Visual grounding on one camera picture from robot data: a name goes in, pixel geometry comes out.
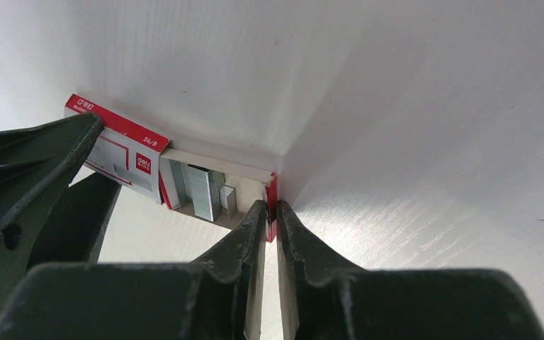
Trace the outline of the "silver staple strip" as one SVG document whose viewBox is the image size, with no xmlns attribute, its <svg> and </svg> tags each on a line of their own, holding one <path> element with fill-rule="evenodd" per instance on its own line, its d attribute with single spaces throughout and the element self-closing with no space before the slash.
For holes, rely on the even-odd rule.
<svg viewBox="0 0 544 340">
<path fill-rule="evenodd" d="M 222 211 L 220 173 L 189 164 L 187 174 L 195 216 L 209 222 L 216 221 Z"/>
<path fill-rule="evenodd" d="M 171 173 L 169 196 L 173 210 L 182 208 L 189 202 L 184 181 L 182 164 L 179 161 L 169 160 Z"/>
</svg>

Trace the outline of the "red white staple box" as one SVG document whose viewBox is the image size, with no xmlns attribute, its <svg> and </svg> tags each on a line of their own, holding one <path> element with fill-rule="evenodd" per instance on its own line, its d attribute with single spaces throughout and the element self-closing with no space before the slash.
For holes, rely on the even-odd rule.
<svg viewBox="0 0 544 340">
<path fill-rule="evenodd" d="M 85 113 L 97 115 L 104 124 L 85 165 L 162 204 L 159 158 L 170 139 L 73 93 L 64 116 Z"/>
</svg>

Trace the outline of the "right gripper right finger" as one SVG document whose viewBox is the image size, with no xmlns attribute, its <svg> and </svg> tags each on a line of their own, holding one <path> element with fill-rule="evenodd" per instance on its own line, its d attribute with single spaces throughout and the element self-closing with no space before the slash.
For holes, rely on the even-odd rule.
<svg viewBox="0 0 544 340">
<path fill-rule="evenodd" d="M 374 270 L 349 261 L 277 205 L 286 339 L 544 339 L 524 291 L 485 268 Z"/>
</svg>

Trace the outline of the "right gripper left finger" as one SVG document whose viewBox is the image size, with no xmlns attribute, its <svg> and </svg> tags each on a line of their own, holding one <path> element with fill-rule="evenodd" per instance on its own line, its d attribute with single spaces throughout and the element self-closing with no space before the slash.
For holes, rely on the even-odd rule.
<svg viewBox="0 0 544 340">
<path fill-rule="evenodd" d="M 45 263 L 15 287 L 0 339 L 258 339 L 268 206 L 188 263 Z"/>
</svg>

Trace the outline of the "staple box tray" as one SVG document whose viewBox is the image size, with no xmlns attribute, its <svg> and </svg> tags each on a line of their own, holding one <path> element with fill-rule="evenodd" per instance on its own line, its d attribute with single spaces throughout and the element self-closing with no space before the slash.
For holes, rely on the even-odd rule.
<svg viewBox="0 0 544 340">
<path fill-rule="evenodd" d="M 262 200 L 266 240 L 276 238 L 278 175 L 273 171 L 168 148 L 159 158 L 159 190 L 169 210 L 229 230 Z"/>
</svg>

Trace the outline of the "small silver staple piece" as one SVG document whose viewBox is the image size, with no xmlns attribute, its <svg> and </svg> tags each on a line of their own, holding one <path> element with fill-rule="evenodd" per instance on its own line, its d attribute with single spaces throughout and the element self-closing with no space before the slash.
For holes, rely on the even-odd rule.
<svg viewBox="0 0 544 340">
<path fill-rule="evenodd" d="M 231 220 L 238 211 L 236 189 L 234 187 L 224 185 L 220 189 L 219 193 L 222 208 L 226 212 L 228 220 Z"/>
</svg>

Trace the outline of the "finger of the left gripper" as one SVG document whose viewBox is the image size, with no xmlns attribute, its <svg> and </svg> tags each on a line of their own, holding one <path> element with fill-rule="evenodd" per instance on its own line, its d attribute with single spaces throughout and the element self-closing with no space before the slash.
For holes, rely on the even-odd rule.
<svg viewBox="0 0 544 340">
<path fill-rule="evenodd" d="M 0 132 L 0 311 L 24 276 L 36 239 L 103 130 L 80 114 Z"/>
<path fill-rule="evenodd" d="M 49 214 L 26 268 L 49 262 L 98 261 L 121 185 L 93 173 L 67 188 Z"/>
</svg>

